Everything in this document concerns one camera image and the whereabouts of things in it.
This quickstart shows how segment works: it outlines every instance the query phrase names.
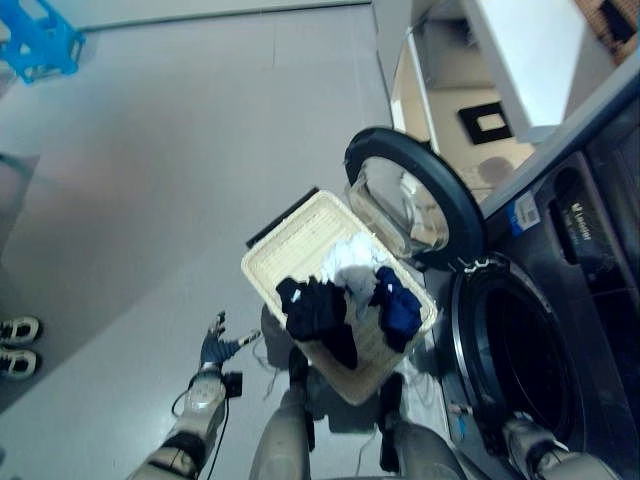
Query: washing machine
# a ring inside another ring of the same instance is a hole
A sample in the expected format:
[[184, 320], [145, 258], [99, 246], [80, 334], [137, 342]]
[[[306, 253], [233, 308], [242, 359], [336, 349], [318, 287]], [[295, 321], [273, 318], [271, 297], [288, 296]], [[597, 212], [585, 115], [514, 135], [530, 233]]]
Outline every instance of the washing machine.
[[440, 308], [451, 440], [491, 479], [520, 478], [501, 432], [514, 416], [639, 478], [640, 106], [631, 92], [486, 219], [428, 146], [372, 128], [347, 149], [351, 208], [424, 272]]

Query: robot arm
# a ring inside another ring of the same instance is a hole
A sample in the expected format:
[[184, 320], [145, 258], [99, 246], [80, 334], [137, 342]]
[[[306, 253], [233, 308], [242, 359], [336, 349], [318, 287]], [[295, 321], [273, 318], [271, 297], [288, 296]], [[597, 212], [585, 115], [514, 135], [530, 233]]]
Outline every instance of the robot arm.
[[502, 431], [509, 460], [529, 480], [620, 480], [599, 458], [570, 452], [550, 431], [529, 420], [509, 420]]
[[218, 314], [202, 343], [200, 368], [189, 382], [184, 411], [163, 444], [129, 480], [195, 480], [211, 455], [225, 416], [225, 399], [242, 395], [242, 374], [222, 374], [222, 364], [259, 331], [233, 342], [220, 340], [224, 312]]

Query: washing machine door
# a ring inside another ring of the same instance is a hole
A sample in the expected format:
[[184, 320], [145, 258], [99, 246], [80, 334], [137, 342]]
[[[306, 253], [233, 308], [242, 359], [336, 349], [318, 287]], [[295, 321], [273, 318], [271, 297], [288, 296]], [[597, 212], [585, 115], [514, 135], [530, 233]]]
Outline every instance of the washing machine door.
[[418, 270], [461, 270], [486, 244], [471, 192], [428, 145], [388, 128], [358, 133], [345, 153], [353, 212]]

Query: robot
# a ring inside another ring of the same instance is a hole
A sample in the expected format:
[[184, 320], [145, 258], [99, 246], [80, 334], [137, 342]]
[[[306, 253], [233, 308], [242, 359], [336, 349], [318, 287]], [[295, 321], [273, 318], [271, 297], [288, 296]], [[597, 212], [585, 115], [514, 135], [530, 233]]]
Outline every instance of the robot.
[[[207, 331], [200, 366], [189, 381], [184, 411], [162, 445], [129, 480], [196, 480], [210, 457], [228, 404], [242, 394], [242, 374], [222, 373], [224, 362], [260, 336], [221, 340], [224, 312]], [[307, 360], [298, 349], [289, 358], [290, 388], [267, 423], [256, 450], [250, 480], [310, 480], [313, 422], [305, 410]], [[466, 480], [453, 451], [432, 430], [407, 422], [399, 413], [402, 376], [393, 374], [380, 393], [383, 470], [409, 480]], [[509, 461], [528, 480], [619, 480], [600, 459], [570, 452], [553, 434], [523, 418], [503, 427]]]

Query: white laundry basket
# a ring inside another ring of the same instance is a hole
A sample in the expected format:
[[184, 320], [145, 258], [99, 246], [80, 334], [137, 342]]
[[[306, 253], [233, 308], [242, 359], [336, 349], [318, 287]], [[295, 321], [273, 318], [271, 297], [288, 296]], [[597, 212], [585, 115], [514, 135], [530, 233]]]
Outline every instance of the white laundry basket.
[[[314, 275], [320, 280], [325, 254], [336, 242], [348, 240], [359, 231], [372, 236], [374, 247], [387, 255], [387, 265], [422, 304], [422, 326], [407, 344], [405, 352], [408, 353], [435, 322], [435, 302], [382, 242], [332, 193], [318, 192], [254, 245], [242, 259], [242, 271], [285, 327], [287, 317], [281, 310], [276, 286], [286, 277], [307, 281]], [[352, 307], [347, 309], [345, 321], [353, 328], [358, 350], [355, 370], [339, 363], [319, 341], [296, 343], [336, 392], [350, 404], [360, 405], [378, 389], [404, 354], [396, 353], [385, 344], [384, 333], [378, 326], [377, 307], [370, 307], [365, 318], [359, 321]]]

